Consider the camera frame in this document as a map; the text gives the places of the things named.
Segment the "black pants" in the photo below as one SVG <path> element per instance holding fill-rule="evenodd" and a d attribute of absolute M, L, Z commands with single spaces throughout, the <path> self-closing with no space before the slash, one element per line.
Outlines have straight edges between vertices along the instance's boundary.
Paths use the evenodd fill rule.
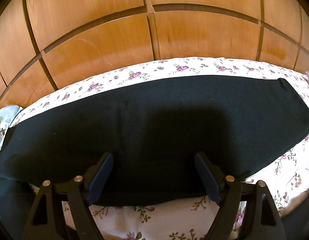
<path fill-rule="evenodd" d="M 198 153 L 242 182 L 308 133 L 309 108 L 285 79 L 187 76 L 112 89 L 8 131 L 0 221 L 23 239 L 42 183 L 83 175 L 107 152 L 112 169 L 92 204 L 160 204 L 208 194 Z"/>

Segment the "white floral bed sheet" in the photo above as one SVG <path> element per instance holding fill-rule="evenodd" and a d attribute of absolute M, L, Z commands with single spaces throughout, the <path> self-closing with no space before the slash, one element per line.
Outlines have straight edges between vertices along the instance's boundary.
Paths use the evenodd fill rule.
<path fill-rule="evenodd" d="M 186 57 L 152 61 L 91 76 L 49 94 L 16 116 L 8 130 L 49 109 L 111 89 L 168 77 L 195 75 L 286 79 L 309 107 L 309 74 L 250 60 Z M 248 183 L 263 179 L 282 218 L 287 218 L 309 197 L 309 134 Z M 208 197 L 173 200 L 147 207 L 91 206 L 92 216 L 106 239 L 202 239 L 217 213 Z"/>

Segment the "light blue floral pillow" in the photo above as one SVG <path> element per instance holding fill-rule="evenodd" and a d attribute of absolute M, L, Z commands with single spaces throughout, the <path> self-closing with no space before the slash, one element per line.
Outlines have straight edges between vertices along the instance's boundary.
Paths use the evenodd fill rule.
<path fill-rule="evenodd" d="M 23 107 L 18 105 L 5 106 L 0 109 L 0 150 L 10 124 L 22 110 Z"/>

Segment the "brown wooden wardrobe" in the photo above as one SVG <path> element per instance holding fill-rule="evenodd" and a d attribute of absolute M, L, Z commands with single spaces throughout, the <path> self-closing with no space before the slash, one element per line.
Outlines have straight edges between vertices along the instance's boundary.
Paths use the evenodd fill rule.
<path fill-rule="evenodd" d="M 2 0 L 0 108 L 93 75 L 174 57 L 309 70 L 301 0 Z"/>

